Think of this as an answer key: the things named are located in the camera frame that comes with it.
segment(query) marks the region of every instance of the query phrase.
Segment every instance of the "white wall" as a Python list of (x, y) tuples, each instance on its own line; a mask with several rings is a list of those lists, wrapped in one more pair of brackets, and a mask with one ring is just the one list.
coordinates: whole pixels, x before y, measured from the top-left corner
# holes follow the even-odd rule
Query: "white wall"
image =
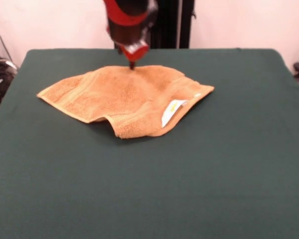
[[(299, 61), (299, 0), (196, 0), (195, 9), (191, 48), (266, 47), (290, 69)], [(0, 34), (18, 65), (33, 48), (112, 48), (105, 27), (102, 0), (0, 0)]]
[(273, 48), (299, 61), (299, 0), (196, 0), (191, 48)]
[(0, 34), (17, 65), (33, 48), (113, 48), (105, 29), (102, 0), (0, 0)]

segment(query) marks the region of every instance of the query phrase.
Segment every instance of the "care label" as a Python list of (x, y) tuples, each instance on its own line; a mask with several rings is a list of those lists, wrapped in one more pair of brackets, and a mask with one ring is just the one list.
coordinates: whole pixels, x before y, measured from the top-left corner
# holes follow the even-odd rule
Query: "care label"
[(186, 103), (187, 100), (173, 100), (172, 102), (170, 102), (163, 114), (163, 117), (161, 118), (161, 126), (164, 128), (176, 113), (176, 111), (179, 109), (179, 107), (185, 105)]

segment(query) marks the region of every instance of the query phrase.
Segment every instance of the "towel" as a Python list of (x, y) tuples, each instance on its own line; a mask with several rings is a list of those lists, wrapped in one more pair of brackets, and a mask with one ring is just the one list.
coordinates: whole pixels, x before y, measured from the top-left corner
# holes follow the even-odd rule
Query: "towel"
[(120, 138), (162, 136), (214, 90), (164, 66), (107, 66), (57, 82), (37, 96), (77, 120), (108, 120)]

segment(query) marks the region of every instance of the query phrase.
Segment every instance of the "table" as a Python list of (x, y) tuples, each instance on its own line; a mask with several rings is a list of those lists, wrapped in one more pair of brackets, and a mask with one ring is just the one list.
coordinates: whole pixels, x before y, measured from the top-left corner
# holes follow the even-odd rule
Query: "table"
[(270, 49), (152, 50), (215, 91), (121, 140), (36, 97), (114, 50), (31, 50), (0, 108), (0, 239), (299, 239), (299, 86)]

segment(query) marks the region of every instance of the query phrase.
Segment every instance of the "black cable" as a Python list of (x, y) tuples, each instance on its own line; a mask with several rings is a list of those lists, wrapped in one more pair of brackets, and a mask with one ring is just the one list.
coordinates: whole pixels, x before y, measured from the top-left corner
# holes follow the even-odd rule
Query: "black cable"
[(10, 53), (9, 53), (8, 49), (6, 48), (5, 43), (4, 43), (4, 41), (3, 41), (2, 37), (1, 37), (1, 35), (0, 35), (0, 41), (1, 41), (1, 43), (2, 43), (2, 45), (3, 45), (3, 47), (4, 47), (4, 49), (5, 49), (6, 53), (8, 54), (9, 60), (12, 61), (12, 58), (11, 58), (11, 56), (10, 56)]

